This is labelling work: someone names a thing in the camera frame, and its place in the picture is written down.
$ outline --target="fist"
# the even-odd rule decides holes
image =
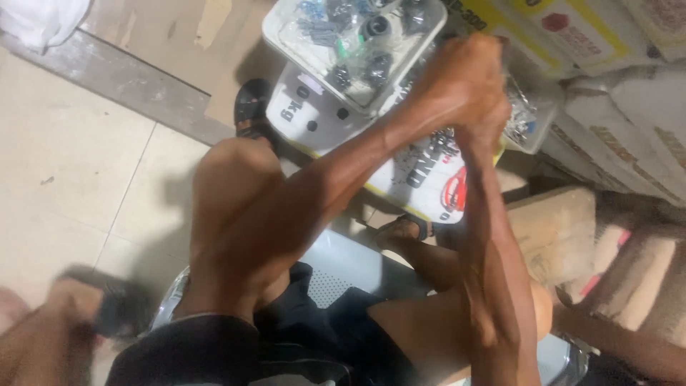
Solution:
[[[501,55],[502,42],[491,36],[447,41],[407,98],[408,109],[425,117],[417,137],[453,126],[463,150],[495,146],[511,110]]]

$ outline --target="person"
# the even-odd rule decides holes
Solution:
[[[288,179],[265,118],[269,86],[244,85],[237,137],[212,147],[193,179],[176,320],[124,350],[107,385],[428,385],[469,374],[478,385],[540,385],[536,342],[552,304],[528,275],[493,167],[510,117],[501,50],[482,34],[447,41],[404,103]],[[426,224],[401,219],[378,238],[411,256],[438,293],[385,301],[352,288],[316,308],[311,267],[298,259],[381,164],[442,126],[455,127],[468,168],[465,234],[431,247],[417,240]],[[75,384],[82,362],[70,353],[87,352],[94,333],[140,331],[132,320],[142,305],[124,296],[135,294],[89,277],[57,280],[0,338],[0,384]]]

